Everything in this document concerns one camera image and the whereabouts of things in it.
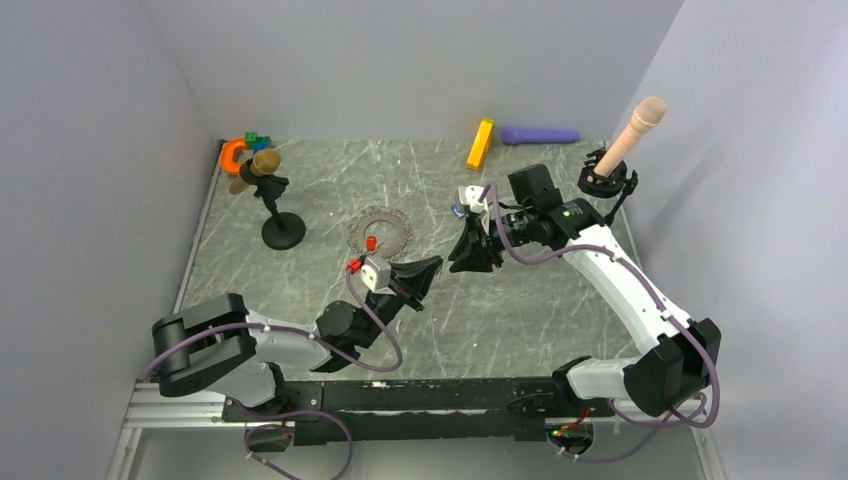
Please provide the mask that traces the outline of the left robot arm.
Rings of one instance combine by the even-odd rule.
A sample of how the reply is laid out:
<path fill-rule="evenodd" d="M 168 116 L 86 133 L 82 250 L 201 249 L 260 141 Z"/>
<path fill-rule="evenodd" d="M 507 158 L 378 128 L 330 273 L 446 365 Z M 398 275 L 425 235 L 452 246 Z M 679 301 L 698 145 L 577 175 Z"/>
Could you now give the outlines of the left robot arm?
<path fill-rule="evenodd" d="M 389 324 L 405 307 L 423 310 L 442 265 L 440 256 L 407 263 L 356 257 L 344 270 L 353 300 L 328 304 L 311 325 L 269 318 L 248 309 L 242 295 L 223 294 L 153 325 L 155 357 L 144 375 L 164 397 L 212 391 L 275 419 L 288 402 L 285 366 L 317 373 L 349 365 L 399 369 L 403 352 Z"/>

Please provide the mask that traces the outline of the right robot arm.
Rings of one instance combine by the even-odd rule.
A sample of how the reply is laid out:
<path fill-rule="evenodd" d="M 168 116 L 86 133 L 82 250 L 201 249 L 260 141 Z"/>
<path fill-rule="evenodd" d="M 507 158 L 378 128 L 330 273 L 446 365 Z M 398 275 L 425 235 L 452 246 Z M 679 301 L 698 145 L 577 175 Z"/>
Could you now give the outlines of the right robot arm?
<path fill-rule="evenodd" d="M 458 188 L 454 209 L 463 232 L 450 270 L 491 273 L 509 255 L 523 265 L 563 259 L 599 292 L 638 350 L 628 359 L 575 359 L 552 375 L 553 406 L 572 416 L 590 400 L 629 400 L 659 417 L 709 390 L 720 399 L 716 363 L 721 332 L 695 321 L 665 296 L 619 245 L 608 221 L 583 198 L 563 199 L 548 168 L 534 164 L 508 177 L 517 204 L 503 213 L 495 184 Z"/>

